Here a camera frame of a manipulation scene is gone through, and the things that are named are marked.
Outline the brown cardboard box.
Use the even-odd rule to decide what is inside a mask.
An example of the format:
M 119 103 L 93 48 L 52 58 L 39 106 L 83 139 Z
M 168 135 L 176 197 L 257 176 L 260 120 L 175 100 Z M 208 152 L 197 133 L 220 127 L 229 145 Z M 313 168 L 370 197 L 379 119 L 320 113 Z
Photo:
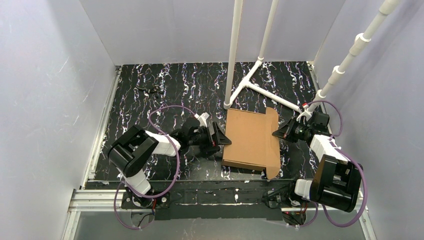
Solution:
M 281 170 L 279 115 L 267 107 L 265 113 L 230 108 L 227 110 L 225 135 L 231 140 L 223 148 L 222 165 L 262 171 L 274 179 Z

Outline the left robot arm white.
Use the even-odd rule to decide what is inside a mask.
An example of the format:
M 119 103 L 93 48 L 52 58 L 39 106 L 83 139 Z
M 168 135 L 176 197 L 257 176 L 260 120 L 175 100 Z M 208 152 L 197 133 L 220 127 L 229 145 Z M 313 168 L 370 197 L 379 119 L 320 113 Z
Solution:
M 151 155 L 180 157 L 189 147 L 197 146 L 202 156 L 209 157 L 231 143 L 217 122 L 207 122 L 206 115 L 195 115 L 166 135 L 134 125 L 111 145 L 107 157 L 122 174 L 127 191 L 149 199 L 151 185 L 143 168 Z

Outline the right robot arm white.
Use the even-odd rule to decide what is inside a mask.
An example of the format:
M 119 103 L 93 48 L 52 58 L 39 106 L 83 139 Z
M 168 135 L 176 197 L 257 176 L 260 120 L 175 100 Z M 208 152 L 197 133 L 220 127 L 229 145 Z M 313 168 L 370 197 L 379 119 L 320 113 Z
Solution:
M 322 112 L 314 112 L 307 121 L 292 117 L 272 135 L 291 143 L 306 142 L 319 160 L 313 179 L 293 181 L 288 187 L 288 197 L 350 213 L 357 204 L 362 166 L 355 166 L 339 152 L 328 130 L 329 121 L 330 116 Z

